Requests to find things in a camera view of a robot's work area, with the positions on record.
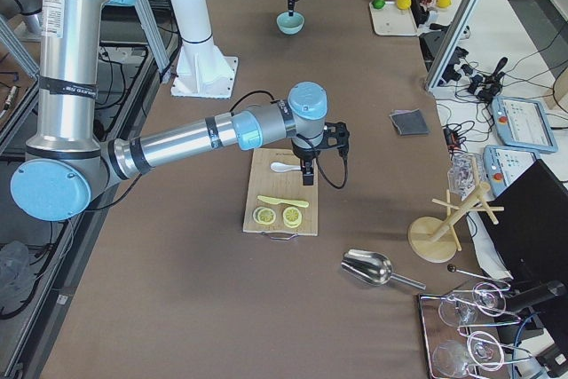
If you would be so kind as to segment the light blue ceramic bowl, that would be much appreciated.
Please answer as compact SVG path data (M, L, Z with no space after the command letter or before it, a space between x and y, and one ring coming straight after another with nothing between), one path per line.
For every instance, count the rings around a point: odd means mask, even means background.
M304 16L299 12L295 12L292 15L288 12L283 12L276 18L279 31L289 36L299 33L303 29L304 23Z

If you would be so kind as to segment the white ceramic spoon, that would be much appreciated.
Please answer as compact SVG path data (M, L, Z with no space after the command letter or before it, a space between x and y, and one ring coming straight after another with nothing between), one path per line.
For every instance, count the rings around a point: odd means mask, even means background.
M300 165L297 164L287 164L282 162L272 162L270 164L270 169L276 173L286 173L290 171L299 171L301 169Z

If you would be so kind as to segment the bamboo cutting board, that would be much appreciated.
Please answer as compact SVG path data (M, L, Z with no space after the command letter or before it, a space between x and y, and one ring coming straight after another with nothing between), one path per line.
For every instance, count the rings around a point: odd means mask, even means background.
M298 233L300 235L318 235L318 175L314 176L312 186L303 184L301 170L288 172L274 172L271 170L273 162L281 162L288 165L299 165L299 160L289 149L258 148L253 152L251 168L248 180L248 193L244 212L242 230L245 233ZM290 228L285 225L283 211L288 204L271 205L257 199L259 195L281 198L287 200L307 201L307 208L298 208L302 213L302 221L299 226ZM257 208L271 209L274 221L267 224L259 224L253 213Z

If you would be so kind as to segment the yellow plastic knife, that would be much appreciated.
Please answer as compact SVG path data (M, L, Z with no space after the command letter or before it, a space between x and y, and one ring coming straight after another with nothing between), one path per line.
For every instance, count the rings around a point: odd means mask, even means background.
M271 204L271 205L280 205L280 204L287 204L289 206L294 206L298 208L306 209L310 206L310 203L305 200L295 200L295 199L285 199L279 197L271 197L265 195L258 195L256 197L259 201Z

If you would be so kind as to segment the right lemon slice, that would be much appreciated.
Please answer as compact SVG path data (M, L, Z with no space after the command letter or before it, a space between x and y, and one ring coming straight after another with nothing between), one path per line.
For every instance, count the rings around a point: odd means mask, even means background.
M282 221L288 228L297 228L303 222L303 214L298 207L289 206L282 212Z

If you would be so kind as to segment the lemon slice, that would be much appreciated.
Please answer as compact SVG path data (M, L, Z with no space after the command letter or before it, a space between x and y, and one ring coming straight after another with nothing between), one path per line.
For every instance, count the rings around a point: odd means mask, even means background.
M276 213L271 208L259 206L253 211L252 218L259 225L272 225L276 220Z
M289 206L282 212L282 221L288 228L297 228L303 222L303 214L298 207Z

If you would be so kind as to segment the left lemon slice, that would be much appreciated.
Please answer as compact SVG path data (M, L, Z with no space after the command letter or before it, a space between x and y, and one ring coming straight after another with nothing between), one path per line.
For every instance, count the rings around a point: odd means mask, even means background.
M276 213L271 208L259 206L253 211L252 218L259 225L272 225L276 220Z

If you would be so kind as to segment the green lime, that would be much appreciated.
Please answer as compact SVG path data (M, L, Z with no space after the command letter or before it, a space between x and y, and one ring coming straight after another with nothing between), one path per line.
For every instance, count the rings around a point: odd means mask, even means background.
M373 0L372 5L375 9L380 10L385 6L385 0Z

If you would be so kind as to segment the white tray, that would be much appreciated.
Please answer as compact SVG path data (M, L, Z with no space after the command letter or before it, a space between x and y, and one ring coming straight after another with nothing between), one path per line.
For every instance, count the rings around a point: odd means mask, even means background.
M381 9L368 4L372 27L378 36L417 36L417 26L410 10L400 10L393 1L386 1Z

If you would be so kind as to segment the grey folded cloth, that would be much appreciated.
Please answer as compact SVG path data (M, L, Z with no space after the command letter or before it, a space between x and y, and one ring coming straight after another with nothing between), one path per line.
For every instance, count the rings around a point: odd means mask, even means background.
M390 120L400 136L428 135L430 129L420 109L394 110Z

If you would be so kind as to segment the yellow lemon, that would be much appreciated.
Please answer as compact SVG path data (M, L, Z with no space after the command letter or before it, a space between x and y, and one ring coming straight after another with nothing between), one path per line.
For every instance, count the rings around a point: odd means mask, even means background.
M440 9L447 9L451 6L452 0L437 0L436 6Z
M396 0L395 5L401 11L409 10L412 6L412 0Z

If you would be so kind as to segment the metal scoop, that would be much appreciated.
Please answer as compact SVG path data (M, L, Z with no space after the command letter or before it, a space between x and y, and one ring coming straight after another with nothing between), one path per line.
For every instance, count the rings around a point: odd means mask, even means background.
M382 286L394 280L420 290L426 289L425 284L396 274L390 259L381 253L349 249L343 254L341 267L372 286Z

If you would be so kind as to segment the wooden mug tree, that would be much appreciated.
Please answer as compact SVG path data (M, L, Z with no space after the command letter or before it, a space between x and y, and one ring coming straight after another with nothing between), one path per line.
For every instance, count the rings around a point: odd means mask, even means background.
M433 199L436 204L446 208L444 220L436 217L419 217L408 228L408 242L416 255L431 263L445 263L451 260L457 251L462 250L454 225L471 211L484 211L494 225L499 224L496 212L504 207L491 207L485 199L490 185L479 179L477 160L471 158L474 187L457 206L450 202L450 191L446 191L446 201Z

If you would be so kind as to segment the clear plastic container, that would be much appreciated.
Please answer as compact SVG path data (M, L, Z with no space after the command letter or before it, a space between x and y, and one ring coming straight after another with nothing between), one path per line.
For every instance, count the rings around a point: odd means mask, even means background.
M447 173L450 192L465 198L482 180L484 173L483 160L479 154L454 154Z

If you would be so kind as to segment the lower teach pendant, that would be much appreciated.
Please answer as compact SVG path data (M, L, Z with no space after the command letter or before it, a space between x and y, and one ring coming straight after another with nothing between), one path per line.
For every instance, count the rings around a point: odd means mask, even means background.
M532 149L489 145L484 148L483 161L493 195L499 196L530 166L540 159Z

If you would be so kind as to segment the teach pendant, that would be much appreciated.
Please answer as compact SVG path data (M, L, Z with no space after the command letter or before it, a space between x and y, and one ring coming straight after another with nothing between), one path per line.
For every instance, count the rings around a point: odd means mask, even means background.
M540 159L532 149L489 145L484 148L483 161L493 195L499 196L530 166Z
M558 151L545 111L538 100L497 96L491 106L495 129L504 145L541 153Z

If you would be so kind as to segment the upper wine glass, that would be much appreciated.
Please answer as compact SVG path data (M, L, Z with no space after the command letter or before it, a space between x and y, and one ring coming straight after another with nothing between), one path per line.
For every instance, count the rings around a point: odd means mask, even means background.
M499 317L505 312L505 297L500 288L489 282L479 282L472 289L456 289L444 295L438 315L451 327L469 326L479 314Z

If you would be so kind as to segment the upper teach pendant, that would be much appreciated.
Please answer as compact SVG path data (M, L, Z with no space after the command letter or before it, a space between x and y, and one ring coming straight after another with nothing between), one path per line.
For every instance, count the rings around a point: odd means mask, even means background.
M558 151L545 111L538 100L497 96L491 106L495 129L504 145L541 153Z

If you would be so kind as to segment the wine glass rack tray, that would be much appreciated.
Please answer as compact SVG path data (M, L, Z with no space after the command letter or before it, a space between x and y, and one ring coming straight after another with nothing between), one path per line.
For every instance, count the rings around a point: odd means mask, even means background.
M483 373L484 378L506 378L509 369L518 364L529 361L532 354L518 346L501 343L498 336L500 328L515 326L520 319L515 316L506 316L505 312L499 317L487 317L479 314L477 321L473 325L451 327L446 325L438 315L438 307L443 296L418 296L418 311L422 324L422 338L425 348L425 358L429 378L438 377L433 372L431 358L436 347L446 340L455 340L464 343L467 337L476 331L483 331L493 336L504 351L504 365L497 371Z

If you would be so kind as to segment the black monitor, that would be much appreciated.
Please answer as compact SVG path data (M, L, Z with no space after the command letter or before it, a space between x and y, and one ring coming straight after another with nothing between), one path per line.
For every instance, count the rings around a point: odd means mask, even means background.
M497 225L483 224L515 280L567 282L567 188L538 160L491 206L503 207Z

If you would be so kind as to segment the lower wine glass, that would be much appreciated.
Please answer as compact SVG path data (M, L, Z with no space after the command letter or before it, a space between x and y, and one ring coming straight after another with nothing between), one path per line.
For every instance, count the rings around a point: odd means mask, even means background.
M484 378L483 373L499 370L504 361L501 345L483 331L471 333L464 343L440 343L431 358L433 372L444 378Z

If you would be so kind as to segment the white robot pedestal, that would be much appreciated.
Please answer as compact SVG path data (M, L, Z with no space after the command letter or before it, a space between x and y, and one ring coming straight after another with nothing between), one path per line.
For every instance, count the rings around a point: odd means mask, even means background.
M171 94L177 97L229 99L238 59L216 46L206 0L170 0L182 47Z

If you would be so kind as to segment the aluminium frame post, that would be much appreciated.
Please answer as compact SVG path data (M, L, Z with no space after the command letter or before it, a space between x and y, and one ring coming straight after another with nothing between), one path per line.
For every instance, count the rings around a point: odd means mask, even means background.
M479 0L461 0L454 19L449 29L446 31L438 53L425 78L424 89L426 91L433 91L438 86L438 82L449 64L449 60L457 47L459 38L468 24L469 18L475 10L478 1Z

